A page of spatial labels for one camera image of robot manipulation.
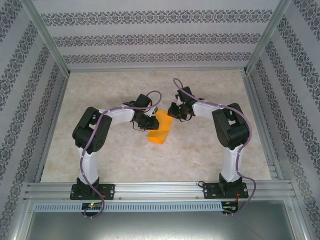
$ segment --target purple cable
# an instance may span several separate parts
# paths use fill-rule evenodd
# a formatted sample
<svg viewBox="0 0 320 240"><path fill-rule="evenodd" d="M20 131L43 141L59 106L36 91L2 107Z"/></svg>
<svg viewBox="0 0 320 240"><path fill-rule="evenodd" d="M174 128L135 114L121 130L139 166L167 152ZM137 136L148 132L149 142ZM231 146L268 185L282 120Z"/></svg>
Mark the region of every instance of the purple cable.
<svg viewBox="0 0 320 240"><path fill-rule="evenodd" d="M255 192L256 192L256 188L257 188L257 183L256 183L256 181L255 181L253 178L248 177L248 176L244 176L244 175L242 175L242 174L239 172L240 152L242 151L242 149L245 148L245 146L248 145L248 143L250 142L251 137L252 137L252 127L251 127L251 124L250 124L248 118L247 118L242 112L240 112L239 110L237 110L237 109L235 109L235 108L233 108L233 107L230 107L230 106L226 106L226 105L222 105L222 104L217 104L217 103L209 102L209 101L206 101L206 100L200 100L200 99L196 98L195 96L187 93L186 91L184 91L184 90L182 89L182 88L183 88L183 84L182 84L182 82L181 82L178 78L174 78L174 79L173 79L173 83L174 83L174 85L176 85L176 87L177 87L181 92L183 92L185 95L189 96L190 98L192 98L192 99L194 99L194 100L196 100L196 101L198 101L198 102L200 102L200 103L208 104L208 105L215 106L215 107L219 107L219 108L229 109L229 110L231 110L231 111L239 114L239 115L245 120L245 123L247 124L247 126L248 126L248 128L249 128L249 137L248 137L247 141L246 141L245 144L243 144L243 145L238 149L238 151L237 151L237 156L236 156L236 159L235 159L235 170L236 170L236 172L238 173L238 175L239 175L240 177L242 177L243 179L248 179L248 180L250 180L250 181L253 182L253 191L252 191L251 195L249 196L248 200L246 201L246 203L243 205L243 207L240 208L237 212L235 212L235 213L233 214L233 215L236 215L236 214L240 213L240 212L248 205L248 203L250 202L250 200L253 198L253 196L254 196L254 194L255 194Z"/></svg>
<svg viewBox="0 0 320 240"><path fill-rule="evenodd" d="M89 141L87 142L87 144L85 145L85 147L84 147L84 149L83 149L83 151L82 151L82 154L81 154L81 158L80 158L80 171L81 171L81 174L82 174L84 180L85 180L86 183L89 185L89 187L92 188L92 190L94 190L94 191L99 195L99 197L101 198L101 201L102 201L102 208L101 208L101 210L100 210L96 215L90 216L90 219L93 219L93 218L98 217L98 216L103 212L103 210L105 209L105 199L104 199L104 197L102 196L102 194L101 194L97 189L95 189L95 187L92 186L91 183L89 182L89 180L87 179L82 164L83 164L83 161L84 161L84 157L85 157L86 151L87 151L88 147L90 146L91 142L93 141L94 136L95 136L95 134L96 134L96 132L97 132L97 129L98 129L98 126L99 126L99 124L100 124L100 122L101 122L101 119L102 119L102 117L103 117L105 114L107 114L107 113L109 113L109 112L111 112L111 111L113 111L113 110L117 110L117 109L146 110L146 109L151 109L151 108L157 106L157 105L161 102L162 94L161 94L161 92L159 92L158 90L152 90L152 91L150 91L150 92L147 94L147 96L148 96L149 94L151 94L151 93L158 93L159 96L160 96L160 97L159 97L159 100L156 102L156 104L153 104L153 105L147 106L147 107L135 107L135 106L117 106L117 107L113 107L113 108L110 108L110 109L108 109L108 110L105 110L105 111L100 115L98 121L96 122L96 125L95 125L95 127L94 127L94 130L93 130L93 132L92 132L92 134L91 134L91 137L90 137ZM84 210L84 212L83 212L83 215L84 215L85 218L88 217L88 216L86 215L87 209L88 209L88 208L86 208L86 209Z"/></svg>

